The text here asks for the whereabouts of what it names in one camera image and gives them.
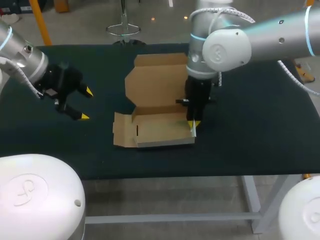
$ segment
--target cable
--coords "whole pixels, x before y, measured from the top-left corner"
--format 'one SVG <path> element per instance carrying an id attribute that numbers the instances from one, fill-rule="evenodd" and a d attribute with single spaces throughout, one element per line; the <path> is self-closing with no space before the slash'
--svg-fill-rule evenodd
<path id="1" fill-rule="evenodd" d="M 208 31 L 208 36 L 211 34 L 211 29 L 213 28 L 213 26 L 215 25 L 216 23 L 216 20 L 218 19 L 218 17 L 220 16 L 220 14 L 223 13 L 224 10 L 226 9 L 233 9 L 233 10 L 236 10 L 234 7 L 231 7 L 231 6 L 227 6 L 227 7 L 222 7 L 214 16 L 214 18 L 212 19 L 210 25 L 209 25 L 209 31 Z"/>
<path id="2" fill-rule="evenodd" d="M 219 10 L 221 9 L 221 7 L 215 7 L 215 8 L 201 8 L 201 9 L 198 9 L 198 10 L 195 10 L 193 11 L 191 14 L 190 14 L 190 21 L 192 20 L 192 18 L 197 15 L 197 14 L 200 14 L 200 13 L 218 13 Z M 238 16 L 238 17 L 241 17 L 241 18 L 244 18 L 246 20 L 248 20 L 250 23 L 255 23 L 255 20 L 253 20 L 249 15 L 241 12 L 241 11 L 238 11 L 236 9 L 230 9 L 230 8 L 227 8 L 227 9 L 224 9 L 222 11 L 222 13 L 224 14 L 229 14 L 229 15 L 234 15 L 234 16 Z"/>
<path id="3" fill-rule="evenodd" d="M 28 77 L 25 75 L 25 73 L 21 70 L 21 68 L 13 61 L 11 61 L 8 58 L 5 57 L 0 57 L 0 66 L 5 66 L 6 64 L 9 64 L 10 67 L 14 68 L 14 70 L 10 69 L 10 74 L 9 75 L 14 75 L 18 73 L 19 79 L 21 79 L 23 82 L 26 83 L 26 85 L 30 88 L 30 90 L 36 95 L 37 98 L 43 97 L 43 94 L 39 92 L 29 81 Z"/>
<path id="4" fill-rule="evenodd" d="M 285 71 L 285 73 L 289 76 L 289 78 L 291 78 L 291 80 L 297 84 L 300 88 L 302 88 L 304 91 L 316 95 L 317 97 L 320 97 L 320 93 L 311 90 L 310 88 L 307 88 L 305 85 L 303 85 L 301 82 L 299 82 L 299 80 L 289 71 L 289 69 L 286 67 L 286 65 L 282 62 L 282 61 L 278 61 L 279 65 L 281 66 L 281 68 Z"/>
<path id="5" fill-rule="evenodd" d="M 236 10 L 235 8 L 231 9 L 231 8 L 223 8 L 223 7 L 201 8 L 201 9 L 195 10 L 190 14 L 189 19 L 192 20 L 192 18 L 195 15 L 200 14 L 200 13 L 219 13 L 219 14 L 224 13 L 224 14 L 230 14 L 230 15 L 238 16 L 240 18 L 243 18 L 243 19 L 247 20 L 248 22 L 250 22 L 252 24 L 256 22 L 252 17 L 250 17 L 249 15 L 247 15 L 247 14 L 241 12 L 241 11 Z M 217 19 L 217 16 L 212 20 L 213 22 L 211 21 L 211 23 L 210 23 L 209 35 L 210 35 L 211 28 L 213 27 L 213 24 L 214 24 L 216 19 Z M 306 91 L 306 92 L 308 92 L 310 94 L 313 94 L 313 95 L 315 95 L 317 97 L 320 97 L 320 93 L 319 92 L 313 91 L 310 88 L 304 86 L 301 82 L 299 82 L 299 80 L 289 71 L 289 69 L 286 67 L 286 65 L 281 60 L 278 60 L 277 62 L 280 65 L 280 67 L 285 71 L 285 73 L 289 76 L 289 78 L 296 85 L 298 85 L 304 91 Z M 220 80 L 222 81 L 222 75 L 219 72 L 219 81 Z"/>

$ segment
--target robotic arm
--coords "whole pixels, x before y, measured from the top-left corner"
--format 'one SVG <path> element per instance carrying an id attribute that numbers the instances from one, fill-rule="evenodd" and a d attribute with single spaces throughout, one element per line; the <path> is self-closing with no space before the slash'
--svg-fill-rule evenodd
<path id="1" fill-rule="evenodd" d="M 59 113 L 73 120 L 89 118 L 67 104 L 68 95 L 76 90 L 87 98 L 93 97 L 90 89 L 82 82 L 82 73 L 68 64 L 49 64 L 43 52 L 1 20 L 0 69 L 26 83 L 38 98 L 48 96 L 53 99 Z"/>
<path id="2" fill-rule="evenodd" d="M 265 22 L 255 21 L 230 7 L 232 0 L 198 0 L 190 15 L 185 94 L 187 120 L 196 126 L 209 102 L 212 82 L 221 72 L 249 62 L 279 60 L 289 77 L 305 91 L 320 96 L 301 84 L 280 61 L 320 55 L 320 8 L 308 7 Z"/>

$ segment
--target floor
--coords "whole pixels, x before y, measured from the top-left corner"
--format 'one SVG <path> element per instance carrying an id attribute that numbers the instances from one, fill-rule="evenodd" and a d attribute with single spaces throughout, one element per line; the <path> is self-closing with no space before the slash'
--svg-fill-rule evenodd
<path id="1" fill-rule="evenodd" d="M 106 33 L 108 25 L 120 22 L 119 0 L 69 0 L 70 13 L 57 14 L 50 4 L 43 13 L 55 45 L 112 44 L 119 40 Z M 257 21 L 289 13 L 304 5 L 304 0 L 234 0 L 234 7 Z M 147 44 L 187 43 L 190 37 L 188 16 L 195 0 L 128 0 L 130 23 L 141 27 L 134 36 Z M 36 46 L 43 45 L 35 18 L 22 14 L 12 27 Z M 300 59 L 309 71 L 320 77 L 319 58 Z M 320 80 L 308 87 L 320 92 Z M 311 97 L 320 113 L 320 99 Z M 276 176 L 255 177 L 263 202 Z M 207 213 L 247 211 L 239 177 L 175 177 L 122 179 L 83 182 L 87 215 L 130 215 L 165 213 Z M 268 233 L 253 235 L 246 221 L 170 222 L 88 225 L 86 240 L 281 240 L 277 221 Z"/>

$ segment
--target open cardboard box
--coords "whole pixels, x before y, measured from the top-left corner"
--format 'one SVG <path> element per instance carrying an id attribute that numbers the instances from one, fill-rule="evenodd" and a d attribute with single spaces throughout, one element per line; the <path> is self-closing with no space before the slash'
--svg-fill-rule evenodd
<path id="1" fill-rule="evenodd" d="M 187 108 L 176 104 L 185 96 L 188 77 L 184 53 L 138 55 L 125 78 L 125 95 L 135 105 L 131 115 L 115 112 L 113 144 L 147 148 L 194 144 Z"/>

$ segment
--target table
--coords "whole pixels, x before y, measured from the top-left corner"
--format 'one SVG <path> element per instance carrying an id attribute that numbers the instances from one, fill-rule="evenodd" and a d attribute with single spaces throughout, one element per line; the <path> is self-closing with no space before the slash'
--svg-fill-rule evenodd
<path id="1" fill-rule="evenodd" d="M 10 80 L 0 95 L 0 157 L 45 154 L 68 163 L 83 180 L 182 176 L 244 176 L 250 213 L 101 216 L 88 224 L 144 221 L 252 219 L 265 231 L 284 194 L 302 173 L 320 172 L 320 118 L 310 97 L 275 61 L 222 75 L 218 103 L 206 108 L 193 146 L 126 149 L 113 146 L 114 112 L 130 114 L 124 79 L 137 54 L 188 52 L 187 44 L 42 47 L 51 63 L 61 60 L 83 72 L 94 98 L 73 94 L 69 103 L 90 116 L 72 121 L 50 99 L 38 101 Z M 288 67 L 296 75 L 293 64 Z M 260 208 L 251 175 L 280 176 Z"/>

